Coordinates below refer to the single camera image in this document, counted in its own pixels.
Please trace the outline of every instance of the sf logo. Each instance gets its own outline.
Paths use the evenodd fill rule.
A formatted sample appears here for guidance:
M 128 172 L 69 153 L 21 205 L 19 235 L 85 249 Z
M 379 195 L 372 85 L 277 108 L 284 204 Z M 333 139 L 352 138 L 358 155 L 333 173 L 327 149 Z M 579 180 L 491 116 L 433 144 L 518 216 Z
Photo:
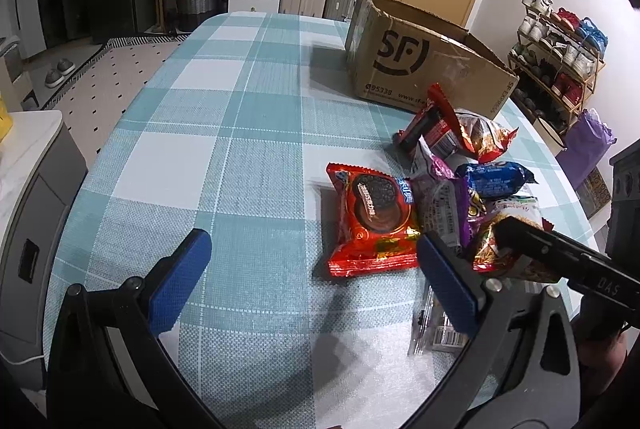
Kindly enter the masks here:
M 420 42 L 407 35 L 400 37 L 398 32 L 394 32 L 393 30 L 387 30 L 382 35 L 382 44 L 384 48 L 378 50 L 378 55 L 380 57 L 394 56 L 393 59 L 390 60 L 390 63 L 399 63 L 405 54 L 410 56 L 409 59 L 415 59 L 414 63 L 409 66 L 408 69 L 392 68 L 378 61 L 373 61 L 373 67 L 387 75 L 409 75 L 414 73 L 415 70 L 422 66 L 422 63 L 427 59 L 427 54 L 429 53 L 429 41 L 426 39 Z

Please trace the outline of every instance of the white marble countertop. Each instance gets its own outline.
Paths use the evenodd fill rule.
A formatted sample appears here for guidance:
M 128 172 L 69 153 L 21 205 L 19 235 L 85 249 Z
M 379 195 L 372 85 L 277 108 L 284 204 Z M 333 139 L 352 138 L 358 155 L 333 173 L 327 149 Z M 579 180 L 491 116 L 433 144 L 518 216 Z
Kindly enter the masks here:
M 63 123 L 58 110 L 10 115 L 14 126 L 0 142 L 0 257 L 20 200 Z

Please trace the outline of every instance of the gray slipper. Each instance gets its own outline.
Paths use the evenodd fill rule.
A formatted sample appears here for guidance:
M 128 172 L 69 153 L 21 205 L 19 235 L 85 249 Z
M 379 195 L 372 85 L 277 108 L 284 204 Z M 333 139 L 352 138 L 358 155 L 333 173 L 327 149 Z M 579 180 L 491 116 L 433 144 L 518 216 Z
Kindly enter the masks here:
M 58 71 L 64 76 L 69 75 L 73 70 L 76 69 L 76 65 L 73 64 L 69 59 L 62 58 L 58 61 Z
M 65 77 L 63 74 L 55 68 L 52 68 L 47 72 L 47 76 L 44 78 L 44 85 L 47 86 L 47 88 L 55 88 L 64 80 Z

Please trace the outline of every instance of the cardboard box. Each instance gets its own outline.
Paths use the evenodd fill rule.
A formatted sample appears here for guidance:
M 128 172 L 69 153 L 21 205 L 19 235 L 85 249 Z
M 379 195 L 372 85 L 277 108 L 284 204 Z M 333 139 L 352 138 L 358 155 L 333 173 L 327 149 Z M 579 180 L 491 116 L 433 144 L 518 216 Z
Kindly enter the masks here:
M 356 95 L 412 112 L 440 83 L 454 108 L 493 119 L 518 81 L 468 30 L 393 0 L 358 0 L 345 48 Z

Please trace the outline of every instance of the blue shoe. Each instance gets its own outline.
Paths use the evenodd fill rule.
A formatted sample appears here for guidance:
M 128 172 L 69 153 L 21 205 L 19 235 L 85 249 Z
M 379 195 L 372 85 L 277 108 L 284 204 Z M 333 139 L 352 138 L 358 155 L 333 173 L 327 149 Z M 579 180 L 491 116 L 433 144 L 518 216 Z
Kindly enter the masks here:
M 580 21 L 580 27 L 575 33 L 583 38 L 589 46 L 593 46 L 600 52 L 600 59 L 604 57 L 605 50 L 609 45 L 609 38 L 605 36 L 600 29 L 591 21 L 590 18 L 584 18 Z

